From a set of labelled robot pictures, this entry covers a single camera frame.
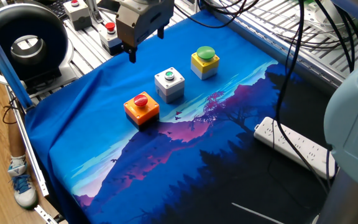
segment table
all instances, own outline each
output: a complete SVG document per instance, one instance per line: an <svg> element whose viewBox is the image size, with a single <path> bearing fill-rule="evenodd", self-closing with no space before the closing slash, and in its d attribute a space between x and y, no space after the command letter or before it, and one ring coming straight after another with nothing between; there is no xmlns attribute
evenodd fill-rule
<svg viewBox="0 0 358 224"><path fill-rule="evenodd" d="M195 18L219 24L207 12ZM202 45L221 58L205 81L190 70ZM189 20L141 47L136 64L118 55L27 113L27 133L56 191L72 195L93 223L266 223L231 202L284 223L314 218L325 199L314 177L252 136L274 116L283 65L229 28ZM185 97L170 105L153 84L168 67L186 79ZM122 104L143 91L160 104L160 121L138 132ZM283 123L325 145L327 103L294 75Z"/></svg>

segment tree silhouette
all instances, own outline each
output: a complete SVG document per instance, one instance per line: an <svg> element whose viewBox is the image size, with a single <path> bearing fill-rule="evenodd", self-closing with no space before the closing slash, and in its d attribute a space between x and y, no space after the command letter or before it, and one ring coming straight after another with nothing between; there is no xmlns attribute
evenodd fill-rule
<svg viewBox="0 0 358 224"><path fill-rule="evenodd" d="M172 194L158 210L159 215L156 210L153 217L144 223L269 223L237 210L231 202L253 207L285 223L304 223L317 214L325 194L310 172L256 141L244 124L246 119L274 114L276 93L284 76L269 72L265 75L265 80L259 80L253 86L239 86L235 94L225 100L222 100L223 92L207 97L204 114L195 120L209 122L212 128L214 123L232 121L245 132L237 135L239 142L227 141L229 151L221 149L218 153L211 153L200 149L204 166L197 169L199 177L184 175L184 181L170 185ZM261 88L261 85L270 85L270 89ZM258 89L270 91L272 88L273 96L261 99ZM291 79L284 99L282 120L286 126L300 127L291 119L318 113L319 118L311 120L315 122L313 127L322 129L323 116L320 113L324 113L327 102L327 96L312 86ZM316 131L310 127L306 125L306 136ZM324 141L324 136L315 136L314 141Z"/></svg>
<svg viewBox="0 0 358 224"><path fill-rule="evenodd" d="M249 118L264 118L273 115L272 103L276 101L275 95L268 95L271 99L260 99L261 90L270 88L270 80L261 79L252 86L239 85L234 95L222 100L224 92L219 91L208 96L203 108L203 115L196 116L196 121L211 123L232 121L245 132L252 133L246 126Z"/></svg>

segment shoelace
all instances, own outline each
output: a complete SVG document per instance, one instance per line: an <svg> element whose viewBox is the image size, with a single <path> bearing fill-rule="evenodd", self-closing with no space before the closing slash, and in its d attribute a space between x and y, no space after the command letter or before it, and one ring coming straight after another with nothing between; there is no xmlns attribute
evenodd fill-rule
<svg viewBox="0 0 358 224"><path fill-rule="evenodd" d="M12 183L13 183L13 189L18 190L19 194L24 193L31 189L29 183L27 182L28 178L30 178L30 175L20 175L17 177L12 177Z"/></svg>

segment power strip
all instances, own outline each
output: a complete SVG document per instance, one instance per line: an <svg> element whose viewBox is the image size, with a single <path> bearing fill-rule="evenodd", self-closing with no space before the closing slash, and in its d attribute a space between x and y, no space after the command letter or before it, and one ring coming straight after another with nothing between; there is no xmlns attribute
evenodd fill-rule
<svg viewBox="0 0 358 224"><path fill-rule="evenodd" d="M320 146L306 137L296 133L290 128L282 125L282 128L290 139L292 144L298 149L302 156L309 162L316 173L324 178L326 177L326 156L327 149ZM299 165L307 168L306 164L296 154L292 147L287 143L284 136L281 134L277 122L273 119L266 117L260 124L255 127L254 137L266 145L273 147L273 130L274 130L274 149L281 152L284 156L299 163ZM329 154L329 178L331 179L335 173L335 160L331 153Z"/></svg>

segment emergency stop button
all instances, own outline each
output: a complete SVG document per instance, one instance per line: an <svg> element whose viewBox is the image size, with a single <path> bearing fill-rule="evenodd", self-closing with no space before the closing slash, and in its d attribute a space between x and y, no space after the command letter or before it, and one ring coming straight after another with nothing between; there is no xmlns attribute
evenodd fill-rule
<svg viewBox="0 0 358 224"><path fill-rule="evenodd" d="M106 24L107 33L113 34L116 32L116 24L113 22L108 22Z"/></svg>
<svg viewBox="0 0 358 224"><path fill-rule="evenodd" d="M146 106L148 101L149 100L147 99L147 96L145 96L145 95L137 95L134 98L134 103L138 107Z"/></svg>

